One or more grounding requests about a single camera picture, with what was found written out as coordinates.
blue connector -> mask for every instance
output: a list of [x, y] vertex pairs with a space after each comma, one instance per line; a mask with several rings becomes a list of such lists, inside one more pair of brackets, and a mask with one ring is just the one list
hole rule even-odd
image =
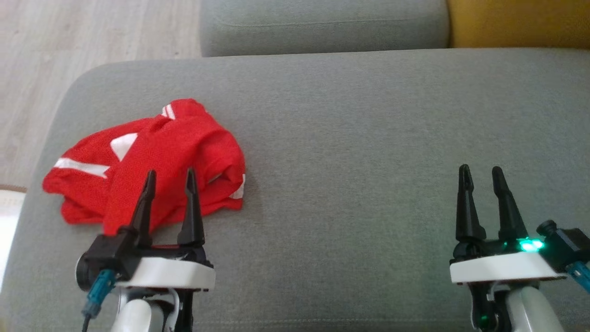
[[103, 304], [104, 298], [113, 290], [114, 284], [117, 280], [113, 270], [102, 270], [96, 278], [86, 298], [88, 301], [82, 309], [84, 315], [84, 325], [82, 332], [88, 330], [88, 324], [91, 319], [96, 318], [100, 312], [100, 306]]
[[590, 293], [590, 269], [578, 261], [566, 268], [568, 274], [582, 286], [586, 292]]

sofa seam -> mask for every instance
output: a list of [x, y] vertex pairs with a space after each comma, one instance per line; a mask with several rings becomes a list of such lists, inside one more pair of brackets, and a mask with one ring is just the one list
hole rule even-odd
[[214, 20], [219, 24], [226, 27], [232, 28], [271, 28], [271, 27], [312, 27], [317, 25], [343, 25], [343, 24], [369, 24], [369, 23], [392, 23], [392, 22], [404, 22], [404, 21], [418, 21], [425, 18], [431, 18], [438, 16], [438, 14], [430, 14], [421, 17], [414, 18], [401, 18], [401, 19], [363, 19], [363, 20], [348, 20], [348, 21], [329, 21], [329, 22], [293, 22], [293, 23], [269, 23], [269, 24], [232, 24], [222, 21], [219, 16], [212, 14]]

wooden floor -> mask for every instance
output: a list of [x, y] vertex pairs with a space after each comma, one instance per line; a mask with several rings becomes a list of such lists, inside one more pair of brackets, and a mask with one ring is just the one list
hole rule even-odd
[[104, 63], [200, 57], [198, 0], [0, 0], [0, 184], [29, 187], [57, 106]]

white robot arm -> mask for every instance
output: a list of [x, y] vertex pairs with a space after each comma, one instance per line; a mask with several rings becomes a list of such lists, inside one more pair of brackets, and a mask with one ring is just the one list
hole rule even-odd
[[215, 270], [203, 248], [194, 170], [186, 178], [188, 204], [176, 245], [152, 246], [148, 230], [155, 187], [156, 174], [151, 171], [132, 222], [115, 236], [96, 237], [78, 261], [76, 280], [88, 292], [83, 331], [112, 290], [119, 291], [119, 312], [111, 331], [192, 331], [193, 294], [215, 287]]
[[499, 239], [486, 240], [473, 201], [473, 180], [467, 165], [459, 168], [457, 229], [459, 244], [450, 261], [451, 281], [471, 292], [474, 329], [495, 332], [561, 332], [563, 328], [540, 281], [571, 276], [590, 292], [590, 239], [579, 229], [558, 229], [553, 220], [529, 239], [500, 167], [492, 169], [500, 209]]

sofa cushion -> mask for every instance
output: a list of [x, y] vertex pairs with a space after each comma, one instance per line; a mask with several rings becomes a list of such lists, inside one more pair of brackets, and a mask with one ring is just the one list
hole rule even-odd
[[[74, 331], [74, 267], [100, 231], [69, 225], [40, 189], [55, 160], [100, 129], [194, 97], [244, 151], [244, 208], [205, 218], [217, 286], [195, 296], [199, 331], [469, 330], [450, 281], [458, 167], [481, 223], [499, 229], [500, 165], [531, 234], [548, 218], [590, 233], [590, 52], [446, 49], [135, 61], [68, 91], [27, 193], [0, 315], [9, 331]], [[174, 243], [178, 227], [156, 232]], [[570, 331], [590, 297], [541, 290]], [[108, 330], [110, 295], [92, 328]]]
[[203, 56], [447, 46], [444, 0], [203, 0]]

